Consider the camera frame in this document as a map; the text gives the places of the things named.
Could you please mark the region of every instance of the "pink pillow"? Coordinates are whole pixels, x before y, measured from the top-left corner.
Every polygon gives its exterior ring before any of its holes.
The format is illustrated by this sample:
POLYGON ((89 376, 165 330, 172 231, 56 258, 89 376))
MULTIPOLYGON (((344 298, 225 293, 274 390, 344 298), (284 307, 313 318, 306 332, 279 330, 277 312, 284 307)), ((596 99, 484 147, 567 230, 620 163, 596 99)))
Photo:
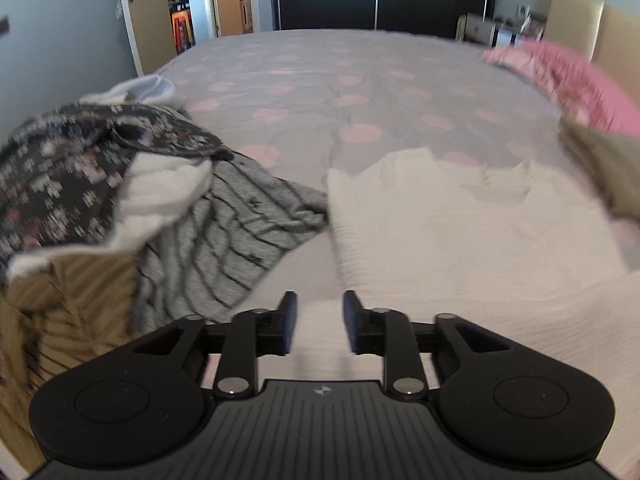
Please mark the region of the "pink pillow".
POLYGON ((482 59, 530 80, 581 124, 640 137, 636 104, 601 68, 571 48, 527 40, 516 47, 487 50, 482 59))

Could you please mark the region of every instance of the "light switch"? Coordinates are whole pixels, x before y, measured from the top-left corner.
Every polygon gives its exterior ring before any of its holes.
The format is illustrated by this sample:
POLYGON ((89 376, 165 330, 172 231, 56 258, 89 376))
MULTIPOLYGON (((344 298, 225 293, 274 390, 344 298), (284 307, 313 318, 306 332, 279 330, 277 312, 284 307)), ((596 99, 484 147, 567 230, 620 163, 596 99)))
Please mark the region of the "light switch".
POLYGON ((0 18, 0 38, 9 33, 9 17, 0 18))

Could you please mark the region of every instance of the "logo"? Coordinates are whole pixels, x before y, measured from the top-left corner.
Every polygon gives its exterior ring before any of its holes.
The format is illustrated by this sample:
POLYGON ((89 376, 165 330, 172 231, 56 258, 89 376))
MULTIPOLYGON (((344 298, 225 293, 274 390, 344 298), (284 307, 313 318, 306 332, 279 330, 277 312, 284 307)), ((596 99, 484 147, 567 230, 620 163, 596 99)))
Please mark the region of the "logo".
POLYGON ((319 388, 313 390, 313 393, 319 395, 320 397, 324 397, 325 395, 329 395, 332 391, 333 390, 331 388, 329 388, 328 386, 324 386, 323 384, 319 388))

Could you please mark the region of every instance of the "pink dot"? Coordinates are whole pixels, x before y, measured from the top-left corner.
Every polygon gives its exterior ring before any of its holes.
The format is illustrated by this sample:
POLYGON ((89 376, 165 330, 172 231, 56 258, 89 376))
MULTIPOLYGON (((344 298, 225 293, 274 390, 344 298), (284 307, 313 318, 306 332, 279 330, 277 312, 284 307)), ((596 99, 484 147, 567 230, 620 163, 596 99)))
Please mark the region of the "pink dot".
POLYGON ((190 74, 197 74, 199 72, 202 72, 203 70, 205 70, 206 67, 202 64, 199 65, 194 65, 194 66, 190 66, 188 67, 185 72, 188 72, 190 74))
POLYGON ((276 61, 297 61, 300 59, 300 56, 296 54, 282 54, 276 58, 276 61))
POLYGON ((530 110, 528 108, 519 107, 517 111, 527 121, 534 121, 540 117, 539 114, 535 113, 533 110, 530 110))
POLYGON ((236 63, 235 65, 231 65, 225 68, 226 72, 239 72, 244 70, 244 65, 242 63, 236 63))
POLYGON ((428 101, 431 99, 431 92, 427 92, 423 88, 408 88, 406 92, 409 95, 417 97, 418 99, 422 99, 423 101, 428 101))
POLYGON ((344 142, 372 142, 382 136, 382 130, 373 124, 347 124, 340 128, 344 142))
POLYGON ((474 110, 474 115, 481 118, 483 121, 493 124, 503 124, 509 120, 508 117, 492 112, 491 110, 486 110, 485 108, 476 108, 476 110, 474 110))
POLYGON ((233 81, 216 81, 209 86, 210 92, 226 92, 234 85, 233 81))
POLYGON ((359 75, 341 75, 338 77, 338 83, 346 86, 357 85, 362 81, 362 78, 359 75))
POLYGON ((424 114, 420 116, 420 120, 424 124, 432 126, 433 128, 438 128, 440 130, 451 131, 456 127, 456 124, 453 121, 440 115, 424 114))
POLYGON ((343 95, 342 97, 338 97, 334 99, 334 105, 336 106, 354 106, 354 105, 365 105, 370 101, 368 97, 364 97, 364 95, 343 95))
POLYGON ((292 75, 296 71, 291 68, 276 68, 275 70, 270 70, 269 73, 272 75, 292 75))
POLYGON ((265 90, 267 94, 271 95, 286 95, 293 92, 296 89, 295 86, 290 84, 273 85, 265 90))
POLYGON ((415 79, 415 74, 404 70, 389 70, 388 74, 397 79, 415 79))
POLYGON ((282 108, 260 108, 256 110, 252 117, 254 119, 261 119, 265 123, 273 124, 284 119, 289 112, 282 108))
POLYGON ((533 146, 527 146, 526 144, 516 142, 515 140, 510 140, 510 142, 507 143, 507 148, 509 149, 511 155, 517 156, 518 158, 522 158, 524 160, 536 157, 536 150, 533 148, 533 146))
POLYGON ((453 95, 462 95, 463 97, 476 97, 476 94, 466 86, 454 86, 450 93, 453 95))
POLYGON ((480 166, 480 163, 475 160, 472 156, 468 156, 466 153, 462 152, 449 152, 446 153, 442 160, 446 160, 447 162, 452 162, 453 164, 460 164, 461 166, 480 166))
POLYGON ((265 168, 272 168, 280 158, 280 152, 274 146, 263 146, 261 144, 249 144, 238 150, 245 156, 256 160, 265 168))
POLYGON ((192 106, 187 106, 187 110, 190 112, 212 112, 219 106, 220 103, 215 99, 206 99, 192 106))

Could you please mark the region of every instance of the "floral patterned clothing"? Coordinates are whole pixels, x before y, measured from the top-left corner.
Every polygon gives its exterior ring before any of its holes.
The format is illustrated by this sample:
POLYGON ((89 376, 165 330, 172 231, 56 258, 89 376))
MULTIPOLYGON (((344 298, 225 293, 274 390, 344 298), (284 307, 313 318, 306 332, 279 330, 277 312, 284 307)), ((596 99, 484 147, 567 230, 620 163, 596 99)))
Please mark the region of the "floral patterned clothing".
POLYGON ((0 278, 14 253, 100 243, 136 152, 230 157, 209 131, 151 105, 67 105, 15 130, 0 149, 0 278))

